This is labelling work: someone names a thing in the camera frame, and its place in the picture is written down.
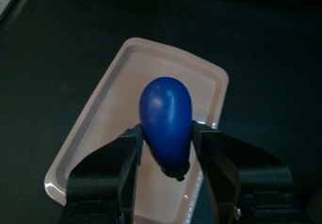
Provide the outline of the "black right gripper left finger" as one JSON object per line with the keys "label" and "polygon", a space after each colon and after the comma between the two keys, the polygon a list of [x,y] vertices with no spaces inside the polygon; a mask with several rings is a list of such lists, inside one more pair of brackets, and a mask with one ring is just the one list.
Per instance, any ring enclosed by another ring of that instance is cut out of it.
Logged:
{"label": "black right gripper left finger", "polygon": [[137,125],[79,162],[58,224],[134,224],[142,147]]}

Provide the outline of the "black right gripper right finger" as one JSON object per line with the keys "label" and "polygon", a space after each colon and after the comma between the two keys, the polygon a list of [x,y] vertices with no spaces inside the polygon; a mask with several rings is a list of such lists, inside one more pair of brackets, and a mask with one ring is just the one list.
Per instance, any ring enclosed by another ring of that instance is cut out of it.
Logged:
{"label": "black right gripper right finger", "polygon": [[272,153],[193,123],[216,224],[313,224],[293,197],[288,165]]}

